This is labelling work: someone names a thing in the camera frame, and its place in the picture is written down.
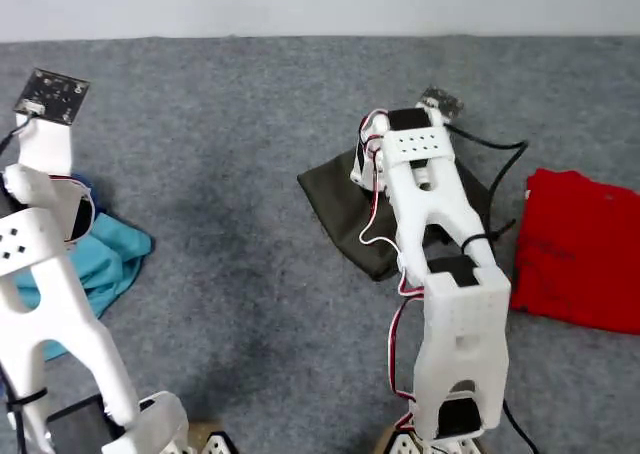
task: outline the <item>circuit board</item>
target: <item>circuit board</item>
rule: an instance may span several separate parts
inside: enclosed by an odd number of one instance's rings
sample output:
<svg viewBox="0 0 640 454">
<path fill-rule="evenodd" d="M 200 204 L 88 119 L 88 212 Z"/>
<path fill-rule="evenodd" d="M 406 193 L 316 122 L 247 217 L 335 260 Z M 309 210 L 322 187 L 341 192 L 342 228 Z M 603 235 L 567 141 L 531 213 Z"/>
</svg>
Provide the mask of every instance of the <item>circuit board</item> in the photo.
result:
<svg viewBox="0 0 640 454">
<path fill-rule="evenodd" d="M 70 126 L 88 90 L 87 81 L 34 69 L 13 110 Z"/>
<path fill-rule="evenodd" d="M 429 86 L 424 91 L 420 102 L 429 107 L 437 107 L 449 121 L 453 121 L 464 108 L 464 103 L 460 99 L 435 86 Z"/>
</svg>

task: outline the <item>white wall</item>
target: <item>white wall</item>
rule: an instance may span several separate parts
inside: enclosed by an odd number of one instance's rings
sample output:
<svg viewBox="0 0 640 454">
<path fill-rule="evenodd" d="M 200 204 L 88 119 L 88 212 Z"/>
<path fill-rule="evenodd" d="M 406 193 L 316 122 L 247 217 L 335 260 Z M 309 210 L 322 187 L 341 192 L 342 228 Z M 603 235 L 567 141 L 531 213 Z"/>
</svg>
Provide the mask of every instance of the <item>white wall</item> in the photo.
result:
<svg viewBox="0 0 640 454">
<path fill-rule="evenodd" d="M 640 34 L 638 0 L 0 0 L 0 41 Z"/>
</svg>

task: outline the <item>red cloth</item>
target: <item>red cloth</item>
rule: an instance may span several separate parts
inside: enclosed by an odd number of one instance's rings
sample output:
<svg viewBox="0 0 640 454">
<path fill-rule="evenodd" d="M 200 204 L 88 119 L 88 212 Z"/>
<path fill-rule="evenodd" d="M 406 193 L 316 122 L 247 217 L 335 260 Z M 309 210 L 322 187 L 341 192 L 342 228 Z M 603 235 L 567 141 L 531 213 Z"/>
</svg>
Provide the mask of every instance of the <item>red cloth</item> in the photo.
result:
<svg viewBox="0 0 640 454">
<path fill-rule="evenodd" d="M 527 187 L 511 307 L 640 334 L 640 195 L 575 171 Z"/>
</svg>

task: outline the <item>crumpled blue fabric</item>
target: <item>crumpled blue fabric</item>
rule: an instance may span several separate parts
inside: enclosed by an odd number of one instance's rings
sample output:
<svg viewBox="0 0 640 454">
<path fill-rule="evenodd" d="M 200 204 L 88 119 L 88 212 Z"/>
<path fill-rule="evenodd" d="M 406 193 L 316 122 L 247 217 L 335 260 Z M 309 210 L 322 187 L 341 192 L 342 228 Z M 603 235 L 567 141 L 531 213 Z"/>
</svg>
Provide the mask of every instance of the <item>crumpled blue fabric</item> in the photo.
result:
<svg viewBox="0 0 640 454">
<path fill-rule="evenodd" d="M 151 245 L 149 235 L 107 214 L 99 214 L 89 235 L 76 244 L 70 253 L 71 262 L 97 317 L 131 286 Z M 23 302 L 35 308 L 40 293 L 31 272 L 19 273 L 15 282 Z M 65 352 L 61 344 L 53 341 L 47 342 L 44 349 L 46 360 Z"/>
</svg>

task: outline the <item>white plastic part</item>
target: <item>white plastic part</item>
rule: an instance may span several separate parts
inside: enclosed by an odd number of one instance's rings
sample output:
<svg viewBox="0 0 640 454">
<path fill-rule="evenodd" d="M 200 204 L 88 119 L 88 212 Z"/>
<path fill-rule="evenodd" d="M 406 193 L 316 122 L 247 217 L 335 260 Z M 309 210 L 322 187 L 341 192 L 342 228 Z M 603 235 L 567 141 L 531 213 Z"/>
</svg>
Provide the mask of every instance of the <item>white plastic part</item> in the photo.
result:
<svg viewBox="0 0 640 454">
<path fill-rule="evenodd" d="M 22 164 L 4 170 L 7 191 L 22 204 L 50 209 L 65 240 L 71 239 L 78 206 L 90 190 L 74 179 L 52 180 L 48 174 Z"/>
<path fill-rule="evenodd" d="M 27 116 L 16 114 L 16 120 L 20 125 Z M 20 132 L 18 139 L 20 164 L 47 174 L 71 174 L 73 152 L 69 126 L 35 118 Z"/>
<path fill-rule="evenodd" d="M 227 441 L 225 441 L 224 437 L 213 435 L 205 444 L 201 454 L 231 454 L 231 450 L 227 446 Z"/>
<path fill-rule="evenodd" d="M 45 387 L 40 344 L 56 340 L 93 374 L 105 408 L 119 425 L 136 420 L 138 401 L 109 331 L 95 318 L 50 211 L 30 208 L 0 219 L 0 359 L 18 398 Z M 41 300 L 29 311 L 12 274 L 30 268 Z M 23 408 L 25 431 L 45 453 L 47 396 Z"/>
<path fill-rule="evenodd" d="M 470 397 L 481 429 L 453 440 L 478 437 L 500 422 L 509 358 L 505 337 L 509 280 L 497 266 L 474 269 L 477 286 L 458 287 L 449 273 L 425 280 L 424 338 L 414 366 L 416 403 L 410 408 L 416 433 L 425 442 L 437 434 L 446 400 Z M 471 389 L 452 392 L 456 385 Z"/>
<path fill-rule="evenodd" d="M 369 127 L 363 129 L 360 133 L 362 143 L 367 142 L 370 137 L 382 135 L 389 130 L 389 119 L 386 115 L 381 111 L 374 111 L 371 115 L 373 117 L 369 123 Z M 381 147 L 381 139 L 373 139 L 369 141 L 367 144 L 367 152 L 363 153 L 364 163 L 362 169 L 360 168 L 358 156 L 356 156 L 353 163 L 353 169 L 351 170 L 350 175 L 351 181 L 368 191 L 373 191 L 373 153 L 375 151 L 378 151 L 376 154 L 376 166 L 378 168 L 378 173 L 380 174 L 383 169 L 382 158 L 384 157 L 384 154 L 379 150 Z M 384 188 L 384 176 L 379 175 L 377 189 L 382 192 L 384 191 Z"/>
<path fill-rule="evenodd" d="M 425 109 L 433 127 L 391 131 L 387 121 L 386 132 L 375 131 L 382 136 L 383 169 L 378 178 L 386 187 L 398 226 L 400 267 L 406 269 L 410 284 L 424 286 L 424 339 L 414 366 L 416 402 L 410 402 L 409 408 L 416 434 L 429 445 L 438 435 L 442 404 L 472 398 L 480 414 L 480 429 L 447 439 L 468 442 L 500 420 L 508 368 L 505 324 L 511 286 L 496 265 L 489 242 L 482 238 L 465 249 L 478 266 L 474 269 L 478 285 L 459 287 L 451 274 L 429 271 L 422 247 L 428 224 L 440 225 L 458 245 L 483 233 L 484 227 L 467 200 L 445 119 L 437 108 L 419 107 Z M 380 114 L 376 121 L 385 117 Z M 411 161 L 421 159 L 428 159 L 426 167 L 412 169 Z M 365 188 L 367 176 L 363 170 L 361 185 Z M 424 182 L 428 182 L 426 190 L 421 188 Z"/>
<path fill-rule="evenodd" d="M 389 167 L 436 157 L 455 160 L 449 134 L 442 126 L 397 131 L 385 138 L 388 142 L 384 143 L 383 153 Z"/>
<path fill-rule="evenodd" d="M 482 454 L 471 440 L 434 443 L 423 447 L 407 433 L 398 434 L 387 450 L 389 454 L 442 454 L 442 451 L 446 454 Z"/>
<path fill-rule="evenodd" d="M 189 421 L 178 399 L 159 392 L 142 402 L 153 404 L 143 410 L 135 424 L 117 440 L 102 447 L 103 454 L 196 454 L 187 445 Z"/>
</svg>

